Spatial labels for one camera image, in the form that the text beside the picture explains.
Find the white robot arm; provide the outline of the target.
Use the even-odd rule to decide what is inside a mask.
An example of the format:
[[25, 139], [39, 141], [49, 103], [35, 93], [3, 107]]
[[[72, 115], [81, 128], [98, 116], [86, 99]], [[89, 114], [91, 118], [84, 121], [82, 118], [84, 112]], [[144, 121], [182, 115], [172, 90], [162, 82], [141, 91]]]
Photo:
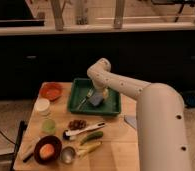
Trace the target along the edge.
[[192, 171], [184, 101], [165, 83], [151, 83], [111, 72], [106, 58], [87, 69], [96, 90], [111, 88], [136, 101], [140, 171]]

